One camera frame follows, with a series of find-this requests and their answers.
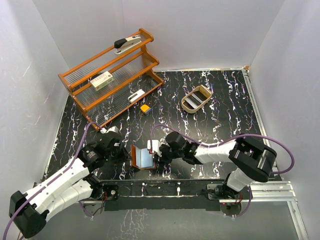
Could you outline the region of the brown leather card holder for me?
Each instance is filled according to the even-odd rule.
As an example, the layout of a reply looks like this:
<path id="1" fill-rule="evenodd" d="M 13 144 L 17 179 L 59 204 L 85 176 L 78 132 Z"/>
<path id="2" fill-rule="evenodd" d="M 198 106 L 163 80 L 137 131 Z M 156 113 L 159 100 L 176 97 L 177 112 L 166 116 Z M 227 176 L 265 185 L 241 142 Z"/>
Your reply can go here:
<path id="1" fill-rule="evenodd" d="M 140 170 L 151 170 L 156 168 L 153 155 L 149 153 L 147 148 L 140 149 L 133 144 L 131 148 L 131 164 Z"/>

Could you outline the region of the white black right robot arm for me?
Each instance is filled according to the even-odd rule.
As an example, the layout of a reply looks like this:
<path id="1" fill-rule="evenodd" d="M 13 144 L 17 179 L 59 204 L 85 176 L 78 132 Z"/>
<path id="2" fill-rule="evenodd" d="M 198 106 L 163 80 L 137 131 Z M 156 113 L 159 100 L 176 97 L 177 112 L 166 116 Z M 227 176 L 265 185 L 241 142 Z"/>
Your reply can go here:
<path id="1" fill-rule="evenodd" d="M 188 141 L 176 131 L 170 132 L 165 141 L 166 143 L 152 141 L 149 150 L 160 162 L 170 163 L 172 160 L 182 159 L 190 165 L 213 162 L 235 164 L 236 169 L 227 175 L 223 184 L 205 189 L 213 199 L 235 199 L 252 182 L 266 183 L 277 157 L 274 149 L 244 134 L 215 147 Z"/>

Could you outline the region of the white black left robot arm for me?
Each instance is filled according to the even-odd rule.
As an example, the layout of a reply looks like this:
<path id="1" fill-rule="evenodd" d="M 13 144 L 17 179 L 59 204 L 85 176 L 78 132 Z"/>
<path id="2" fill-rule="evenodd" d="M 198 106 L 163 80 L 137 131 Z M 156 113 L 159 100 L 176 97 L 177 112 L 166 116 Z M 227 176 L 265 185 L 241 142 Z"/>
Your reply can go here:
<path id="1" fill-rule="evenodd" d="M 75 158 L 44 182 L 10 197 L 10 223 L 15 224 L 26 239 L 37 235 L 57 213 L 69 206 L 103 195 L 103 183 L 94 171 L 105 163 L 126 161 L 129 154 L 120 134 L 107 131 L 101 139 L 82 147 Z"/>

